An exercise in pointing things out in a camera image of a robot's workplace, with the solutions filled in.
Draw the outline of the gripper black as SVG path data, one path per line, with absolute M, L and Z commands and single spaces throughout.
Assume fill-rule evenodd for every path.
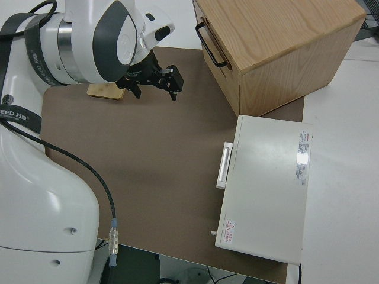
M 176 101 L 177 94 L 182 91 L 184 80 L 175 65 L 170 65 L 166 69 L 161 69 L 154 52 L 150 52 L 142 61 L 131 65 L 126 73 L 126 77 L 122 77 L 116 81 L 119 89 L 127 89 L 133 95 L 140 99 L 140 84 L 154 85 L 159 83 L 160 87 L 166 90 L 171 99 Z

